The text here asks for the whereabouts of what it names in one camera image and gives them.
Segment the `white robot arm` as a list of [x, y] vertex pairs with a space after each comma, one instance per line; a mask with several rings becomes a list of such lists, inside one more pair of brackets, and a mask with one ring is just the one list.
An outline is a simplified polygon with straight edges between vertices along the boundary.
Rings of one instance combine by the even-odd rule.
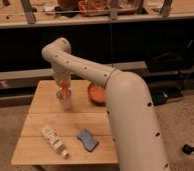
[[64, 38], [46, 45], [42, 56], [57, 79], [74, 73], [105, 89], [120, 171], [171, 171], [150, 91], [139, 75], [76, 57]]

